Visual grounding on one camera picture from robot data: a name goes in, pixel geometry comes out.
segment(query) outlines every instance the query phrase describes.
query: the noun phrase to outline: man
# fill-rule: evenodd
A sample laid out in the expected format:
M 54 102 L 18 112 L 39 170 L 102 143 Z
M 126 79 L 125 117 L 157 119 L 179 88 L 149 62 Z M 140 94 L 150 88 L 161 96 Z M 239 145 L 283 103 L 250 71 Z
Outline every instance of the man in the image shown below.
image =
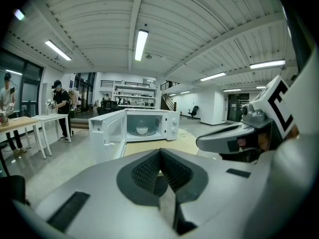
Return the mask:
M 71 135 L 71 120 L 70 120 L 70 97 L 67 91 L 62 88 L 62 84 L 59 80 L 54 82 L 54 96 L 53 100 L 57 103 L 53 108 L 58 109 L 58 114 L 69 114 L 68 123 L 69 123 L 69 132 Z M 60 139 L 65 139 L 65 142 L 68 142 L 68 134 L 66 131 L 65 119 L 59 119 L 60 126 L 62 129 L 63 136 Z
M 10 80 L 11 74 L 6 73 L 4 76 L 4 88 L 0 91 L 0 109 L 8 115 L 9 119 L 15 118 L 15 114 L 13 113 L 14 105 L 15 105 L 15 98 L 14 98 L 14 88 L 11 90 L 10 87 Z M 10 132 L 6 133 L 6 138 L 8 139 L 8 143 L 10 148 L 12 149 L 15 155 L 19 154 L 20 152 L 26 153 L 26 149 L 22 147 L 22 143 L 20 140 L 20 135 L 17 130 L 13 131 L 14 138 L 17 144 L 18 149 L 16 149 L 11 136 Z

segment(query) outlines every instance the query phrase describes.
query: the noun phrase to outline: ceiling light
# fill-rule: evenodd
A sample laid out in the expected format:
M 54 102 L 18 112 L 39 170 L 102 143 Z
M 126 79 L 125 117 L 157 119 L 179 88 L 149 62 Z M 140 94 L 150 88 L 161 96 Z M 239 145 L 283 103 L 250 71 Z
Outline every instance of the ceiling light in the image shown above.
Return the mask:
M 280 66 L 280 65 L 284 65 L 285 63 L 286 63 L 285 60 L 269 61 L 269 62 L 250 65 L 250 69 L 257 69 L 257 68 L 269 67 L 269 66 Z
M 144 46 L 146 39 L 149 35 L 148 31 L 140 30 L 138 35 L 138 41 L 136 43 L 135 60 L 140 61 L 142 59 Z
M 20 11 L 19 9 L 17 9 L 17 10 L 14 12 L 14 15 L 17 17 L 18 20 L 23 20 L 23 18 L 24 18 L 23 12 Z
M 56 53 L 58 53 L 66 60 L 72 60 L 68 55 L 66 55 L 62 50 L 60 50 L 51 40 L 48 40 L 47 42 L 45 42 L 45 44 L 48 45 L 52 50 L 54 50 Z
M 9 72 L 9 73 L 12 73 L 12 74 L 18 74 L 18 75 L 22 75 L 22 73 L 18 73 L 18 72 L 15 72 L 15 71 L 11 71 L 11 70 L 8 70 L 8 69 L 6 69 L 6 71 L 7 71 L 7 72 Z
M 215 74 L 215 75 L 212 75 L 212 76 L 200 79 L 200 80 L 203 82 L 203 81 L 207 81 L 207 80 L 214 79 L 214 78 L 221 77 L 221 76 L 225 76 L 225 75 L 226 75 L 225 73 L 220 73 L 220 74 Z
M 241 91 L 241 89 L 224 90 L 224 92 L 233 92 L 233 91 Z

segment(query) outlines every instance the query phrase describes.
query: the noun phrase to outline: man wearing black t-shirt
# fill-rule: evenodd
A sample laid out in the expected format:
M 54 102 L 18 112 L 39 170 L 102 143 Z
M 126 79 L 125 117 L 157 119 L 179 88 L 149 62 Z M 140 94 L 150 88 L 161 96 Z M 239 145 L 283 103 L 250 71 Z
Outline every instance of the man wearing black t-shirt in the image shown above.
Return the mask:
M 53 107 L 54 109 L 58 109 L 58 114 L 69 114 L 68 123 L 69 123 L 69 132 L 71 135 L 71 121 L 70 121 L 70 97 L 67 91 L 62 88 L 62 84 L 59 80 L 54 82 L 54 96 L 53 100 L 55 100 L 56 105 Z M 68 142 L 68 134 L 66 131 L 65 119 L 59 119 L 60 126 L 62 128 L 63 136 L 60 139 L 65 139 L 65 142 Z

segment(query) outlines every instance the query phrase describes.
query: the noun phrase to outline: sneaker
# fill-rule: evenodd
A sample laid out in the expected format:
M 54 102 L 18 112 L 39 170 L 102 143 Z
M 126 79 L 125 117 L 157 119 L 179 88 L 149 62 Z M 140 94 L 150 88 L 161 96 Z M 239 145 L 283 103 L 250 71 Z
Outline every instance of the sneaker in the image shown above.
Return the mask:
M 13 154 L 14 154 L 14 155 L 18 155 L 19 153 L 20 153 L 20 150 L 18 150 L 18 149 L 14 149 L 14 150 L 13 150 Z
M 23 148 L 23 147 L 21 147 L 21 148 L 20 148 L 20 152 L 22 152 L 22 153 L 26 153 L 26 149 L 25 149 L 25 148 Z

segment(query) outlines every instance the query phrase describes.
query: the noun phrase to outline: open microwave door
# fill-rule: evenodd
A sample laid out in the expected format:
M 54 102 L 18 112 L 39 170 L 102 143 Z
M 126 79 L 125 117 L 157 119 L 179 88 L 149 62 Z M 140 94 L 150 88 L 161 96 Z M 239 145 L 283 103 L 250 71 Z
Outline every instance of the open microwave door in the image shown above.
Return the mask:
M 92 155 L 97 164 L 124 156 L 126 120 L 126 110 L 89 119 Z

